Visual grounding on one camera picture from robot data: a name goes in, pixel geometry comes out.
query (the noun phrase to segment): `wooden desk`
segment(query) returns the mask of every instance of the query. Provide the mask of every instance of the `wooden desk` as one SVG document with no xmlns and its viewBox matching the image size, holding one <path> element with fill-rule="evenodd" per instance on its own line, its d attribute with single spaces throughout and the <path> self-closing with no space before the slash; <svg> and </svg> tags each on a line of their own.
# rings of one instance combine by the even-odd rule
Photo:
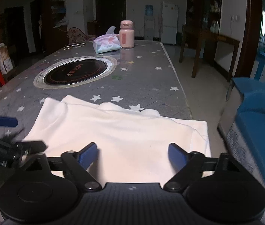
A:
<svg viewBox="0 0 265 225">
<path fill-rule="evenodd" d="M 231 37 L 228 37 L 226 35 L 210 32 L 209 30 L 193 28 L 193 27 L 190 27 L 190 26 L 183 26 L 181 51 L 180 51 L 180 57 L 179 57 L 179 62 L 180 63 L 183 60 L 185 38 L 186 38 L 186 34 L 187 33 L 198 37 L 198 43 L 197 43 L 197 48 L 196 48 L 196 55 L 195 55 L 195 60 L 194 60 L 192 78 L 195 78 L 196 73 L 198 71 L 199 56 L 200 56 L 200 51 L 201 51 L 201 46 L 202 46 L 202 40 L 206 39 L 206 40 L 211 40 L 213 42 L 222 41 L 222 42 L 225 42 L 227 44 L 231 44 L 231 45 L 234 46 L 232 59 L 231 59 L 231 64 L 230 64 L 228 77 L 227 77 L 227 81 L 230 82 L 231 77 L 232 77 L 232 71 L 233 71 L 233 68 L 234 68 L 234 65 L 235 65 L 236 55 L 238 54 L 238 46 L 240 44 L 240 41 L 235 40 L 235 39 L 233 39 Z"/>
</svg>

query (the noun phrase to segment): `white refrigerator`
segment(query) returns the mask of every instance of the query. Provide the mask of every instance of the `white refrigerator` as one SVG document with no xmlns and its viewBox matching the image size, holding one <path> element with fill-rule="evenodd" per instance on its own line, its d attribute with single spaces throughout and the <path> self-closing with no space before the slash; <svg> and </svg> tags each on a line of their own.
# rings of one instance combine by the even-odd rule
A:
<svg viewBox="0 0 265 225">
<path fill-rule="evenodd" d="M 160 41 L 165 44 L 176 44 L 178 6 L 174 3 L 162 4 L 162 28 Z"/>
</svg>

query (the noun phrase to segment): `patterned fabric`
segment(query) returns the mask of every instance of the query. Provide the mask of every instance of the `patterned fabric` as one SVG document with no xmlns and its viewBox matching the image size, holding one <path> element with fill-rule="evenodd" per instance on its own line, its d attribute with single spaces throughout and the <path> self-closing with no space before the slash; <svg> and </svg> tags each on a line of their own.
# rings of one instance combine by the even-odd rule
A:
<svg viewBox="0 0 265 225">
<path fill-rule="evenodd" d="M 265 183 L 259 172 L 257 165 L 253 159 L 253 156 L 245 143 L 245 140 L 238 129 L 238 126 L 234 122 L 227 134 L 227 144 L 231 150 L 233 157 L 246 168 L 265 188 Z M 265 224 L 265 212 L 261 219 L 261 222 Z"/>
</svg>

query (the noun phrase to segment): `gray star-patterned tablecloth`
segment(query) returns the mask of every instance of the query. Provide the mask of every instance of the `gray star-patterned tablecloth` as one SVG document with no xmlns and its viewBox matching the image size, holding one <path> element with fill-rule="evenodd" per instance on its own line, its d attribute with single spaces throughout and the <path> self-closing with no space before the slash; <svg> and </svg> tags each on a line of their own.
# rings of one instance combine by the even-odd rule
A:
<svg viewBox="0 0 265 225">
<path fill-rule="evenodd" d="M 31 130 L 45 98 L 60 101 L 66 95 L 96 104 L 111 101 L 126 109 L 154 109 L 161 116 L 191 119 L 183 89 L 163 45 L 144 40 L 136 40 L 135 44 L 132 49 L 100 54 L 115 58 L 117 66 L 108 76 L 89 84 L 41 89 L 35 87 L 33 81 L 41 71 L 58 61 L 95 56 L 91 42 L 72 49 L 60 49 L 23 71 L 0 88 L 0 115 L 16 117 L 19 121 L 16 128 L 0 127 L 0 138 L 19 132 L 15 139 L 22 140 Z M 10 172 L 0 170 L 0 185 Z"/>
</svg>

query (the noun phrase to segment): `wooden door frame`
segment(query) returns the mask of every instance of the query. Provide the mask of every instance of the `wooden door frame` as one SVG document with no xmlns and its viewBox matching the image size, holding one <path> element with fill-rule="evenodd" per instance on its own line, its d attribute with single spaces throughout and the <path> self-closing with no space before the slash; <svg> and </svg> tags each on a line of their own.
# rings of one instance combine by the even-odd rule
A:
<svg viewBox="0 0 265 225">
<path fill-rule="evenodd" d="M 258 48 L 261 17 L 262 0 L 247 0 L 244 38 L 235 77 L 250 77 Z"/>
</svg>

